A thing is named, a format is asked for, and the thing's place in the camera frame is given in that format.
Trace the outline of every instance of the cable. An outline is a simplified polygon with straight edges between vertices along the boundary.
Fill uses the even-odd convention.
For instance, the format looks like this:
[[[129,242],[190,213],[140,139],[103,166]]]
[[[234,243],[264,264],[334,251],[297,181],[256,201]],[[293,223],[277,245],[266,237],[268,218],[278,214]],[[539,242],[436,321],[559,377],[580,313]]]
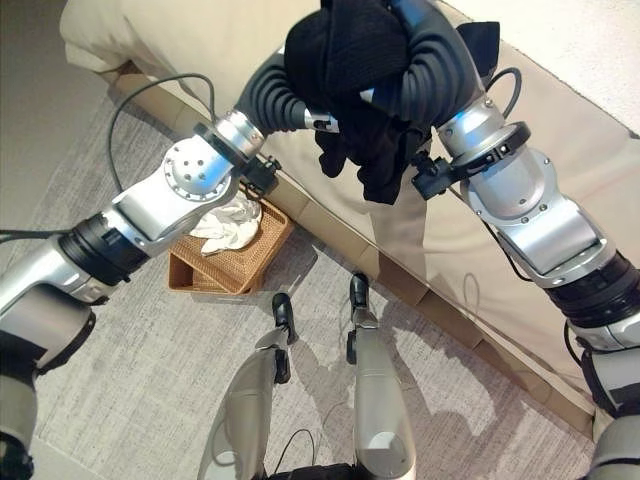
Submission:
[[[564,322],[564,344],[566,345],[567,350],[569,350],[571,358],[573,358],[573,360],[578,364],[579,367],[582,367],[582,362],[580,361],[580,358],[578,358],[576,351],[573,349],[573,346],[569,341],[569,322],[566,320]]]
[[[14,240],[46,240],[51,235],[68,232],[68,230],[0,230],[0,243]]]
[[[516,106],[516,103],[518,103],[518,98],[520,98],[520,91],[522,90],[522,72],[516,67],[505,68],[504,70],[501,70],[500,72],[495,74],[494,77],[489,82],[489,84],[487,85],[487,92],[488,92],[498,80],[500,80],[502,77],[504,77],[509,73],[513,75],[513,79],[515,80],[515,85],[513,86],[513,93],[511,94],[511,100],[509,100],[509,103],[507,104],[507,108],[505,108],[504,112],[502,113],[502,116],[504,118],[507,118],[509,116],[513,108]]]
[[[120,179],[118,178],[118,172],[116,172],[115,163],[113,161],[113,151],[112,151],[113,127],[116,124],[116,120],[118,119],[118,116],[122,112],[122,109],[133,98],[135,98],[137,95],[141,94],[145,90],[148,90],[152,87],[155,87],[165,82],[180,80],[182,78],[199,78],[204,82],[206,82],[207,86],[209,87],[209,115],[210,115],[211,121],[213,122],[213,118],[215,116],[215,113],[214,113],[215,110],[213,108],[214,100],[215,100],[215,90],[213,88],[213,83],[211,83],[211,80],[209,80],[209,78],[205,77],[200,73],[180,73],[178,75],[172,75],[170,77],[154,80],[153,82],[147,83],[142,87],[136,88],[133,92],[127,95],[124,98],[124,100],[122,100],[120,105],[118,105],[118,107],[115,109],[115,111],[113,112],[113,115],[111,116],[111,121],[109,122],[109,129],[107,130],[107,159],[109,161],[109,171],[111,172],[111,177],[113,178],[113,182],[116,184],[116,190],[118,190],[118,193],[122,193],[123,188],[122,188],[122,183],[120,183]]]
[[[500,249],[504,252],[505,256],[507,257],[507,260],[509,261],[509,265],[511,265],[511,268],[513,269],[515,274],[518,276],[518,278],[520,280],[524,281],[524,282],[533,282],[533,280],[531,280],[530,278],[527,278],[524,275],[522,275],[520,273],[520,271],[516,268],[516,264],[513,263],[513,260],[511,260],[511,257],[509,256],[507,251],[502,247],[502,244],[500,243],[500,240],[498,240],[498,236],[495,234],[495,232],[493,230],[491,230],[491,227],[489,226],[489,224],[487,222],[485,222],[484,220],[482,221],[482,223],[483,223],[484,227],[487,229],[487,231],[491,234],[493,239],[496,241],[496,243],[498,244]]]
[[[307,432],[309,434],[309,439],[311,440],[311,466],[314,466],[316,464],[316,445],[313,441],[313,435],[311,434],[311,430],[309,430],[308,428],[300,428],[291,434],[291,437],[289,437],[289,441],[284,446],[284,449],[282,450],[282,454],[280,455],[280,460],[278,460],[278,464],[276,465],[276,468],[273,471],[274,475],[278,473],[278,469],[280,468],[280,464],[282,464],[282,460],[284,459],[284,454],[287,453],[287,449],[289,448],[289,445],[291,445],[291,442],[293,441],[295,436],[301,432]]]

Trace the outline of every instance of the brown woven basket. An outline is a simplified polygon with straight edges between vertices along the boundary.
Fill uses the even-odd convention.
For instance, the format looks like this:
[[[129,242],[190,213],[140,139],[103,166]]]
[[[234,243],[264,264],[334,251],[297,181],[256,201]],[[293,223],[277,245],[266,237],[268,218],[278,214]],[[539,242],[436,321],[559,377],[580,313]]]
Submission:
[[[240,250],[209,256],[200,253],[206,239],[183,236],[169,251],[169,288],[178,291],[241,295],[260,288],[262,274],[293,226],[289,218],[261,200],[262,220],[251,243]]]

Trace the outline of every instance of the white cloth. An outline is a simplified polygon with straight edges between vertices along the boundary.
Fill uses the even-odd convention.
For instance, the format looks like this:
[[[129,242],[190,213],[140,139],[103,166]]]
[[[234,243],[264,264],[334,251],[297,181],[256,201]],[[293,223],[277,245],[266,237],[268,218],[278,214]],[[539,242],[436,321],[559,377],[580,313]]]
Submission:
[[[255,237],[261,219],[260,204],[238,192],[226,205],[207,212],[190,235],[208,239],[202,246],[203,255],[220,250],[238,250]]]

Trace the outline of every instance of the black cloth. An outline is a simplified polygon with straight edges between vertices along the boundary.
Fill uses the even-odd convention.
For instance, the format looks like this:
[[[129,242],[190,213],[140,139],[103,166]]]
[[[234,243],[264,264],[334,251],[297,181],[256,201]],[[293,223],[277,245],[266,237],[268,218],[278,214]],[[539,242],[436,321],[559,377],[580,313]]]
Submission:
[[[340,134],[316,132],[322,171],[336,177],[349,158],[360,167],[365,200],[393,204],[411,157],[430,136],[430,125],[390,118],[359,96],[409,64],[406,34],[381,0],[323,0],[286,39],[293,91],[339,122]]]

